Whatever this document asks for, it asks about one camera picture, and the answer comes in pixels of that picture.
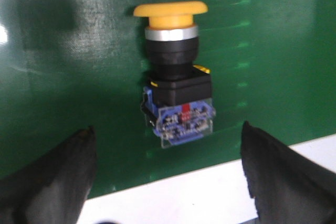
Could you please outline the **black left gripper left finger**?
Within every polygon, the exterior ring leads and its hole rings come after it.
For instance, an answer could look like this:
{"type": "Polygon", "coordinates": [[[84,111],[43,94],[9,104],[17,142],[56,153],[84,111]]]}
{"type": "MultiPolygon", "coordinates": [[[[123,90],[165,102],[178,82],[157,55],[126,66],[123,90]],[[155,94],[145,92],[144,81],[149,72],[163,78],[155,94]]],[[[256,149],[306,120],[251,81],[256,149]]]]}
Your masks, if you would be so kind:
{"type": "Polygon", "coordinates": [[[77,223],[97,170],[96,134],[80,129],[1,179],[1,223],[77,223]]]}

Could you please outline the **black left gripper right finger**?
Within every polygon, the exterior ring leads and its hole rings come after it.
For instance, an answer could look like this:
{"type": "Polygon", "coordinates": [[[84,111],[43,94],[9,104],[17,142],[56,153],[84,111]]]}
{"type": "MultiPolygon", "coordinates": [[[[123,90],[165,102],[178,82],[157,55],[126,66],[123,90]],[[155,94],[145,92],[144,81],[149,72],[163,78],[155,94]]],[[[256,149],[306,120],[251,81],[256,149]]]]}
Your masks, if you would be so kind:
{"type": "Polygon", "coordinates": [[[335,223],[335,173],[244,122],[241,162],[259,223],[335,223]]]}

